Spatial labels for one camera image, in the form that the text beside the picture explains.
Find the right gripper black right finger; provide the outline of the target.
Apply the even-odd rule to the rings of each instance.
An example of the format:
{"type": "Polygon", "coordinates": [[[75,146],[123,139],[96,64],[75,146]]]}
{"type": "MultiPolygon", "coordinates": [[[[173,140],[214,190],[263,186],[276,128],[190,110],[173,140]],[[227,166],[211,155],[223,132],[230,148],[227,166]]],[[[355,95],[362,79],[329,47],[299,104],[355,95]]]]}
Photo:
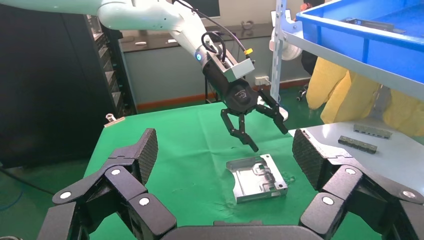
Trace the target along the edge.
{"type": "Polygon", "coordinates": [[[366,169],[345,149],[316,140],[306,129],[294,132],[292,153],[317,194],[299,225],[331,239],[347,213],[361,217],[384,240],[424,237],[424,197],[366,169]]]}

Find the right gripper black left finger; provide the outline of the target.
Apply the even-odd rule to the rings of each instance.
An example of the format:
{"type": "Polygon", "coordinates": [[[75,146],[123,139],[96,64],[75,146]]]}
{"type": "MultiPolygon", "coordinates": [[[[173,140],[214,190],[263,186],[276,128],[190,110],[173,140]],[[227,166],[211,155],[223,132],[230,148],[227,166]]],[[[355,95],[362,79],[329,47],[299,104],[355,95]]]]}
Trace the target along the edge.
{"type": "Polygon", "coordinates": [[[161,239],[177,220],[146,187],[157,155],[153,128],[135,144],[116,148],[99,170],[53,196],[38,239],[87,240],[113,214],[138,240],[161,239]]]}

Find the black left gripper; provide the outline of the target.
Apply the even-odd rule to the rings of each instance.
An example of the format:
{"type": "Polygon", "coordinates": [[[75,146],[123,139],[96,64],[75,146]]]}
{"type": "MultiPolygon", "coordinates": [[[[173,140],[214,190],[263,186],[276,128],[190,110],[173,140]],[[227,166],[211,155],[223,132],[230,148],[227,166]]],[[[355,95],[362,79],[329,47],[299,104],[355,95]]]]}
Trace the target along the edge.
{"type": "Polygon", "coordinates": [[[231,136],[238,138],[243,145],[250,146],[255,153],[259,151],[251,136],[246,133],[245,127],[245,116],[254,108],[271,118],[282,134],[289,132],[280,113],[280,104],[271,96],[269,89],[259,89],[256,92],[244,77],[229,81],[214,61],[208,61],[202,73],[227,106],[220,112],[227,131],[231,136]],[[258,96],[267,106],[258,103],[258,96]],[[238,117],[238,128],[234,127],[229,115],[238,117]]]}

